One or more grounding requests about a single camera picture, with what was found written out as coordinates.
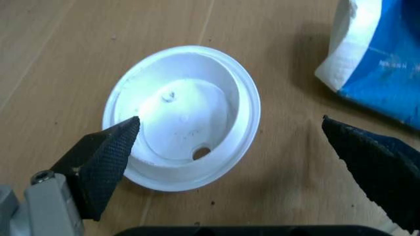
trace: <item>white plastic cap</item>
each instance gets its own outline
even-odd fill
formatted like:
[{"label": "white plastic cap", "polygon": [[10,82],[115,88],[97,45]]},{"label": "white plastic cap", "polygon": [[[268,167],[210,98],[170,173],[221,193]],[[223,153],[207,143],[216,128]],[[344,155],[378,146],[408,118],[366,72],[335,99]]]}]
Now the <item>white plastic cap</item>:
[{"label": "white plastic cap", "polygon": [[[102,128],[139,116],[124,175],[151,189],[183,191],[218,179],[242,158],[260,113],[257,88],[236,60],[182,46],[145,58],[120,79]],[[200,152],[209,153],[195,159]]]}]

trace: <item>dirt speck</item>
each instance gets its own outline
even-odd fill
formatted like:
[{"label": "dirt speck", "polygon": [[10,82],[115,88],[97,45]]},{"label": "dirt speck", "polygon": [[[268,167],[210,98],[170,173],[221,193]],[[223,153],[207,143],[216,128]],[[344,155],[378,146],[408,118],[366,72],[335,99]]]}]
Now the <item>dirt speck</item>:
[{"label": "dirt speck", "polygon": [[166,92],[162,95],[162,100],[164,102],[173,102],[175,100],[175,92],[170,91],[170,92]]}]

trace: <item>gray metal tool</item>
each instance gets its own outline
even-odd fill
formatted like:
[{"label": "gray metal tool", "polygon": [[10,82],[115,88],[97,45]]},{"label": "gray metal tool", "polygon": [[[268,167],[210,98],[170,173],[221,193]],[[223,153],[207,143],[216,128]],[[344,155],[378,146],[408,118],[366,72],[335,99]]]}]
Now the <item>gray metal tool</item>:
[{"label": "gray metal tool", "polygon": [[0,185],[0,236],[79,236],[82,219],[99,220],[140,128],[138,117],[84,136],[50,170],[36,173],[19,204]]}]

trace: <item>small hole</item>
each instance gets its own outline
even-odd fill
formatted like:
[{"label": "small hole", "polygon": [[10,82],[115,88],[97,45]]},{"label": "small hole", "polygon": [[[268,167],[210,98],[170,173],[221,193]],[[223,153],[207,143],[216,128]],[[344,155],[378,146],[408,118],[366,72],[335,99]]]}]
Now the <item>small hole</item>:
[{"label": "small hole", "polygon": [[193,160],[198,160],[202,158],[203,156],[209,154],[211,152],[210,148],[208,147],[202,147],[194,152],[194,155],[192,156]]}]

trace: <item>wooden table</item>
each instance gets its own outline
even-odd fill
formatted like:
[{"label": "wooden table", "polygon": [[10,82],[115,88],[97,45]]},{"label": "wooden table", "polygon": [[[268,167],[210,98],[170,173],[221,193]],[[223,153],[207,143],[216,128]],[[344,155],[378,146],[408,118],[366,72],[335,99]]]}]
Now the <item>wooden table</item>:
[{"label": "wooden table", "polygon": [[343,101],[313,75],[337,0],[0,0],[0,182],[20,199],[84,134],[101,129],[118,79],[177,45],[222,50],[258,86],[262,116],[237,166],[200,189],[127,179],[86,235],[141,225],[360,224],[395,235],[321,131],[324,114],[420,147],[417,134]]}]

